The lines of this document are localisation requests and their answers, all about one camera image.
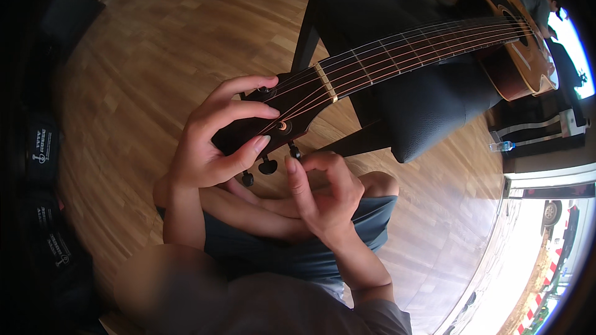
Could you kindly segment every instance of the car wheel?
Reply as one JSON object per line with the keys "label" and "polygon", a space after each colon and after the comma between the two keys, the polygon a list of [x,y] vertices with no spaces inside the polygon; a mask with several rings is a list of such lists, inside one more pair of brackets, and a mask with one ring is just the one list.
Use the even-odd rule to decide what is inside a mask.
{"label": "car wheel", "polygon": [[557,220],[557,214],[560,212],[558,206],[554,202],[548,202],[546,206],[544,206],[544,225],[551,226]]}

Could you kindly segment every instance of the fingernail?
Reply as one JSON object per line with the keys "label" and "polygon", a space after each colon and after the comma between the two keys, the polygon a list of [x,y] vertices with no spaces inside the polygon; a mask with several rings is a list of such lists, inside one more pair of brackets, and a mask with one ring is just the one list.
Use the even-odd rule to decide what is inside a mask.
{"label": "fingernail", "polygon": [[255,152],[257,152],[257,154],[262,152],[264,147],[267,146],[270,140],[271,136],[269,135],[261,136],[255,143]]}
{"label": "fingernail", "polygon": [[288,174],[296,173],[296,162],[294,161],[294,158],[286,156],[286,169],[288,171]]}

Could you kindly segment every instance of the plastic water bottle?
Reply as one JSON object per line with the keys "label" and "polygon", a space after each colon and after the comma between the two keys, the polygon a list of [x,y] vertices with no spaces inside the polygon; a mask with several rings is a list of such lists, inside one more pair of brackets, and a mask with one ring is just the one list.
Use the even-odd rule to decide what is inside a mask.
{"label": "plastic water bottle", "polygon": [[513,149],[516,146],[515,143],[511,141],[503,141],[502,143],[490,144],[490,151],[493,153],[497,152],[508,152],[509,150]]}

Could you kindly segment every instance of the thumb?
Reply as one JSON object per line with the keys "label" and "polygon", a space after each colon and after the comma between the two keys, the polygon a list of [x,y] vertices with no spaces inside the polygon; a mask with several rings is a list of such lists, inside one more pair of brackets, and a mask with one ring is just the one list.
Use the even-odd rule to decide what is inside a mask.
{"label": "thumb", "polygon": [[289,156],[286,157],[286,169],[288,171],[288,185],[296,202],[298,214],[303,218],[308,218],[317,212],[317,204],[312,197],[306,171],[297,159]]}
{"label": "thumb", "polygon": [[255,136],[242,145],[233,154],[216,161],[221,178],[229,180],[255,163],[257,156],[263,151],[271,136]]}

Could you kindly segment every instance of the wooden floor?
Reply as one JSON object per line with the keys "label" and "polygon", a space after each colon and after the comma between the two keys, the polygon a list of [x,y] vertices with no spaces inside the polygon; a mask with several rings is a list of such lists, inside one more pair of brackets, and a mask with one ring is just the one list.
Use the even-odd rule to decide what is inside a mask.
{"label": "wooden floor", "polygon": [[[289,71],[307,0],[103,1],[58,76],[56,111],[65,135],[59,191],[109,298],[118,267],[161,242],[151,187],[166,172],[187,115],[224,79]],[[319,47],[314,60],[326,55]],[[358,129],[344,99],[297,145],[308,153]],[[405,165],[389,149],[347,159],[357,175],[381,170],[400,182],[378,256],[415,333],[442,323],[486,247],[503,177],[489,140],[480,117]],[[288,194],[282,169],[252,173],[255,193]]]}

